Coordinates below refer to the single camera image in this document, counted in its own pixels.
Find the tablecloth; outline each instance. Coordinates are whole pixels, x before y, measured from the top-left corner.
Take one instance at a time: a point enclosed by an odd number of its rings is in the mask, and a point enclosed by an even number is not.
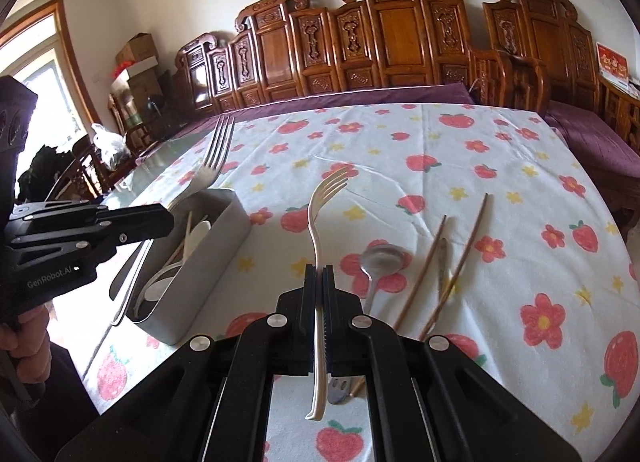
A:
[[[172,200],[204,146],[185,153],[135,203]],[[381,280],[374,300],[372,315],[387,322],[398,315],[442,214],[454,264],[482,196],[492,195],[434,333],[446,334],[586,462],[594,460],[640,392],[640,291],[602,198],[534,113],[389,104],[239,124],[216,185],[236,190],[252,231],[189,336],[237,334],[302,284],[313,259],[306,204],[343,165],[349,183],[318,217],[324,255],[337,286],[362,296],[367,278],[358,255],[381,241],[406,250],[405,267]],[[416,337],[435,304],[432,266],[399,333]],[[106,329],[84,376],[98,410],[174,349],[127,320]],[[266,459],[372,460],[366,400],[328,405],[321,422],[309,422],[311,395],[311,377],[274,383]]]

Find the finger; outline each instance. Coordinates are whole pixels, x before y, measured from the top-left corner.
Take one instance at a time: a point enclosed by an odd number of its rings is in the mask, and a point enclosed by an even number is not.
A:
[[[49,335],[46,334],[42,346],[35,355],[21,359],[15,369],[18,379],[25,384],[44,382],[49,378],[51,370],[51,349]]]
[[[18,322],[27,323],[28,321],[31,321],[33,318],[35,318],[38,314],[40,314],[40,312],[42,312],[43,310],[46,311],[47,308],[44,305],[38,305],[37,307],[34,307],[30,311],[23,312],[18,316]]]
[[[16,358],[30,357],[40,350],[47,333],[49,313],[43,307],[38,315],[22,325],[18,332],[18,346],[11,350],[11,356]]]
[[[0,325],[0,349],[13,350],[18,347],[18,336],[7,325]]]

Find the metal spoon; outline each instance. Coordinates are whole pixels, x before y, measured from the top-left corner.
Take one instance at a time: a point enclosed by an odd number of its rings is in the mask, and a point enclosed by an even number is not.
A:
[[[393,244],[373,246],[360,255],[360,268],[369,277],[369,290],[362,310],[363,314],[369,314],[371,311],[380,278],[396,274],[402,269],[403,263],[404,252]]]

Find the metal fork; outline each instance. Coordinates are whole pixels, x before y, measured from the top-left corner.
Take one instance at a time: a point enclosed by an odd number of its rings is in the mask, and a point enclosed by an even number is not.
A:
[[[196,174],[193,179],[191,179],[191,182],[187,187],[167,205],[166,208],[169,211],[171,211],[180,201],[190,197],[194,193],[207,189],[211,184],[216,182],[216,179],[220,176],[222,168],[225,166],[226,157],[228,156],[229,148],[231,147],[231,140],[234,136],[235,125],[236,119],[229,117],[228,115],[220,116],[218,118],[200,168],[198,168],[198,171],[196,171]],[[131,297],[133,296],[133,287],[138,277],[138,272],[140,272],[140,268],[142,268],[142,264],[145,262],[152,243],[153,240],[145,240],[142,244],[138,257],[129,270],[125,283],[123,283],[123,285],[127,285],[127,290],[124,292],[122,302],[117,306],[118,310],[114,318],[111,320],[111,324],[114,327],[117,327],[122,323],[122,320],[127,314],[127,307],[129,306]]]
[[[318,281],[324,264],[322,263],[322,248],[320,237],[316,229],[316,218],[320,208],[329,202],[336,193],[347,185],[348,177],[346,167],[337,169],[329,177],[324,179],[313,192],[309,206],[306,210],[308,218],[309,234],[314,244],[316,254],[316,277]],[[306,415],[307,420],[322,420],[326,407],[326,357],[324,345],[324,308],[321,301],[316,301],[314,312],[314,397],[311,403],[311,411]]]

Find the plastic bag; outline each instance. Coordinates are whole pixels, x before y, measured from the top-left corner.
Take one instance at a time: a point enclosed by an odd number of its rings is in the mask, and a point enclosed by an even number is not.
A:
[[[124,137],[108,131],[98,123],[92,124],[91,128],[95,131],[94,145],[100,150],[102,162],[109,170],[115,171],[131,155]]]

